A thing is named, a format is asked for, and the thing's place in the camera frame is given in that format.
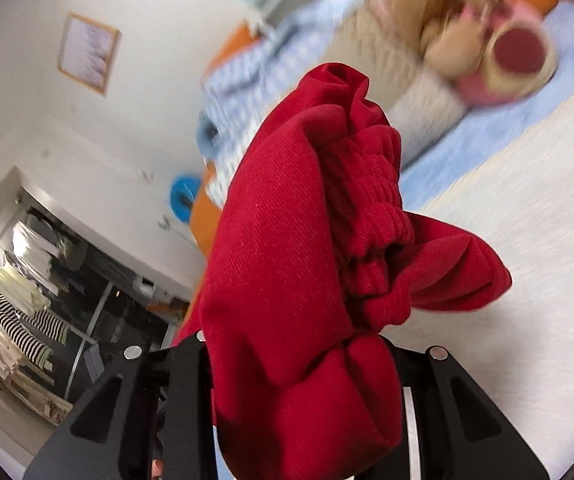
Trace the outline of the blue gingham blanket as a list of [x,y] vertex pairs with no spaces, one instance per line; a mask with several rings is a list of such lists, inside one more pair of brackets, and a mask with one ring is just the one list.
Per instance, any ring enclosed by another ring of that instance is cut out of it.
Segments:
[[200,146],[215,168],[206,184],[206,196],[215,206],[224,206],[230,182],[262,122],[307,72],[325,63],[368,72],[360,58],[367,26],[379,28],[367,0],[315,0],[206,76],[204,116],[215,136],[212,148]]

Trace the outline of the white daisy bedspread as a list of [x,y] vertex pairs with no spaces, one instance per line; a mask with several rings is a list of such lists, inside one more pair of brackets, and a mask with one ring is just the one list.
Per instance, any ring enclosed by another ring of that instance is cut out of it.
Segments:
[[511,289],[474,312],[415,311],[384,333],[450,350],[561,478],[574,463],[574,95],[424,213],[486,240]]

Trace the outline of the beige patchwork pillow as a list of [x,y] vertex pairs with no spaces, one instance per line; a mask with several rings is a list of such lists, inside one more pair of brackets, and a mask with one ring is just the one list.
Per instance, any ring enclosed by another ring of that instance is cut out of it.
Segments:
[[360,6],[344,18],[322,57],[369,79],[367,99],[378,104],[402,138],[402,166],[409,166],[468,112],[452,86]]

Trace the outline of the red garment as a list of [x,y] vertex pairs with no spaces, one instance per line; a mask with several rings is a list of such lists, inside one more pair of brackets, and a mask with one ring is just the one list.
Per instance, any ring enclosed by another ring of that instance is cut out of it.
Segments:
[[511,284],[480,237],[404,209],[401,137],[368,87],[317,66],[264,120],[180,330],[206,337],[238,479],[345,479],[378,462],[404,414],[382,329],[414,309],[480,309]]

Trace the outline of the pink strawberry bear plush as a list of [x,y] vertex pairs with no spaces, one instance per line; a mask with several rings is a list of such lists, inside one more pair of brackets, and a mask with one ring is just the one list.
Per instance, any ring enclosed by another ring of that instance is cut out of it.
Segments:
[[523,0],[498,0],[488,14],[485,45],[477,70],[456,81],[472,107],[519,101],[550,81],[558,66],[543,17]]

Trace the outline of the light blue bed sheet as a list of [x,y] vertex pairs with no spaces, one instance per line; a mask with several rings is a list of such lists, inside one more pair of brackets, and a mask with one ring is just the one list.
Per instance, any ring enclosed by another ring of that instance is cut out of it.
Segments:
[[400,191],[405,209],[421,209],[574,95],[574,2],[560,1],[544,18],[544,29],[558,54],[552,79],[523,100],[470,110],[455,128],[403,170]]

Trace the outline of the open wardrobe with clothes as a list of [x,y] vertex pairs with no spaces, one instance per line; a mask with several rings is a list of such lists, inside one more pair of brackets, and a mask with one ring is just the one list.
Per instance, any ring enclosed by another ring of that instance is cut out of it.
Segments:
[[57,426],[112,344],[166,347],[188,302],[20,191],[0,217],[0,385]]

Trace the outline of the brown plush toy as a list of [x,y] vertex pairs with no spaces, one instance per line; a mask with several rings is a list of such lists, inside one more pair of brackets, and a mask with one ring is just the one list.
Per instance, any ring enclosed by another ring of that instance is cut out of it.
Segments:
[[442,78],[474,73],[485,48],[490,14],[500,0],[384,0],[393,30]]

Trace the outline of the wood framed picture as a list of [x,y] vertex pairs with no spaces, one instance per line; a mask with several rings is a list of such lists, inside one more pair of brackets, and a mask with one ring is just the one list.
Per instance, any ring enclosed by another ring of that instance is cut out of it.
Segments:
[[58,70],[104,96],[121,38],[115,27],[69,13],[63,26]]

